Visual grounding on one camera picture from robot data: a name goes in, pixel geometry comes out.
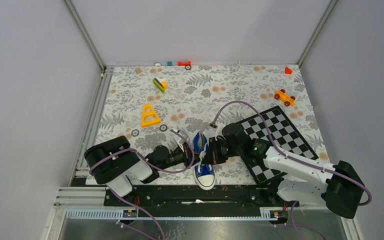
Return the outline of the white shoelace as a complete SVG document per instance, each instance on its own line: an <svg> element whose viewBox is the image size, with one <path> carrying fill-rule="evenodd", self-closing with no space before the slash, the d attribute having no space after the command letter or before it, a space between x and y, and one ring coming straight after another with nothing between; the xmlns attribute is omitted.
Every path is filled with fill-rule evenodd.
<svg viewBox="0 0 384 240"><path fill-rule="evenodd" d="M202 148L202 151L199 154L199 159L200 159L199 165L196 165L194 167L195 173L198 174L198 175L207 175L211 171L211 166L210 165L202 163L202 160L204 159L207 151L208 151L208 144L206 144Z"/></svg>

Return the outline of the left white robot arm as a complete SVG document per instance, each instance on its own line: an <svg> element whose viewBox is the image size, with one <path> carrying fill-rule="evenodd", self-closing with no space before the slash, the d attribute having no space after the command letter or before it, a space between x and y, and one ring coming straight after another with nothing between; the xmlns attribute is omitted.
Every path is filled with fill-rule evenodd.
<svg viewBox="0 0 384 240"><path fill-rule="evenodd" d="M192 148L184 139L180 138L179 141L174 150L158 145L148 155L141 156L131 148L128 139L121 136L90 147L85 151L84 158L89 165L89 174L96 183L116 191L116 199L128 206L135 200L128 174L143 184L149 184L169 167L183 164L191 168L200 162L205 148L200 147L196 141L193 141Z"/></svg>

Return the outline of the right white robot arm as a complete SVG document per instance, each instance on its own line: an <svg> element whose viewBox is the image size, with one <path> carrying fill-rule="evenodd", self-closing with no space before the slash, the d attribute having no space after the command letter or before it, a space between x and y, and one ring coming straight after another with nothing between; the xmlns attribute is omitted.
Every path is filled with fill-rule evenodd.
<svg viewBox="0 0 384 240"><path fill-rule="evenodd" d="M236 123L209 138L201 153L205 165L225 163L240 157L255 183L267 188L267 201L313 203L326 206L334 214L353 219L364 193L364 184L351 164L322 163L289 152L271 141L251 138Z"/></svg>

